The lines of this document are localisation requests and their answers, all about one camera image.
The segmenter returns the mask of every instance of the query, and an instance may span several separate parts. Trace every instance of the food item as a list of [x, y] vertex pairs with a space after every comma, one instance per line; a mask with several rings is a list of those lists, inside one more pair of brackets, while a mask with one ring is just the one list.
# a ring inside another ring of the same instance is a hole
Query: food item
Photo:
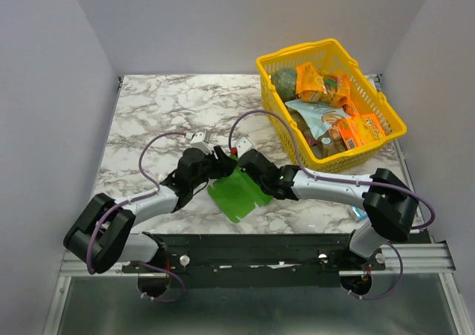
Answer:
[[281, 68], [271, 77], [271, 83], [275, 86], [282, 101], [287, 102], [295, 99], [295, 84], [297, 82], [297, 71], [294, 68]]
[[375, 114], [363, 114], [338, 121], [338, 130], [348, 149], [364, 146], [386, 136]]
[[298, 73], [295, 93], [303, 101], [323, 102], [332, 108], [340, 108], [346, 104], [354, 107], [350, 99], [350, 80], [344, 72], [334, 74], [317, 70], [311, 62], [299, 65], [295, 70]]
[[347, 150], [338, 130], [338, 123], [350, 117], [343, 108], [330, 108], [325, 103], [306, 103], [303, 100], [288, 101], [286, 106], [291, 110], [292, 116], [298, 112], [303, 117], [313, 139], [308, 135], [304, 136], [310, 146], [316, 141], [321, 158]]

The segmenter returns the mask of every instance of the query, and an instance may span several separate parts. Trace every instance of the wall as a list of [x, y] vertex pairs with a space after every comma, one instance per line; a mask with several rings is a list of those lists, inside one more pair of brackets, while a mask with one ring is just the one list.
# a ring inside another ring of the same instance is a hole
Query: wall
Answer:
[[416, 190], [433, 202], [475, 320], [475, 1], [427, 0], [384, 72], [407, 123], [402, 148]]
[[77, 0], [0, 0], [1, 333], [41, 334], [117, 75]]
[[337, 38], [382, 72], [424, 0], [79, 0], [121, 74], [249, 73], [255, 59]]

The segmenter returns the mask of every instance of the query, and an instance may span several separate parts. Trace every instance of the gray wall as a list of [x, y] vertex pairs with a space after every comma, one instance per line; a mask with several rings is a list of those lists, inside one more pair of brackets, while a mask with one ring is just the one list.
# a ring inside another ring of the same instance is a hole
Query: gray wall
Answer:
[[256, 72], [260, 55], [333, 37], [382, 72], [424, 0], [79, 0], [120, 73]]
[[0, 332], [41, 334], [117, 78], [77, 0], [0, 0]]
[[475, 319], [475, 0], [427, 0], [384, 72], [407, 123], [402, 148], [416, 190], [433, 202]]

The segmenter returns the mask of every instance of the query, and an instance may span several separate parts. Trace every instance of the marble table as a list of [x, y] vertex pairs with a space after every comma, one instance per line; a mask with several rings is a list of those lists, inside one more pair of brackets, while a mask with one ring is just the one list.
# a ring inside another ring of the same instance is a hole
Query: marble table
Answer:
[[[122, 197], [143, 192], [152, 185], [140, 173], [137, 161], [146, 143], [164, 131], [208, 129], [212, 144], [227, 151], [231, 125], [242, 113], [261, 107], [258, 75], [126, 76], [105, 146], [95, 193]], [[255, 114], [242, 120], [234, 139], [246, 136], [278, 166], [290, 164], [271, 123]], [[176, 168], [187, 147], [181, 137], [158, 140], [144, 158], [145, 170], [158, 178]], [[371, 174], [387, 168], [404, 180], [394, 143], [365, 164], [344, 174]], [[203, 190], [182, 210], [158, 215], [136, 231], [159, 233], [301, 233], [351, 232], [356, 223], [348, 206], [326, 201], [272, 200], [256, 207], [238, 224], [232, 223]]]

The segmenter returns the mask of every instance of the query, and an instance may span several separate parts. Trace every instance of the orange snack bag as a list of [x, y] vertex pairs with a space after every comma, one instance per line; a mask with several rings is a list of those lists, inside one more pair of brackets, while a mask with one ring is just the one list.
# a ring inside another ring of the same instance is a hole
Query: orange snack bag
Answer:
[[348, 149], [364, 146], [386, 136], [375, 114], [345, 118], [338, 124], [338, 130]]
[[295, 68], [297, 81], [295, 94], [307, 103], [326, 103], [331, 108], [340, 108], [351, 104], [350, 80], [342, 71], [333, 74], [317, 70], [311, 63], [306, 62]]

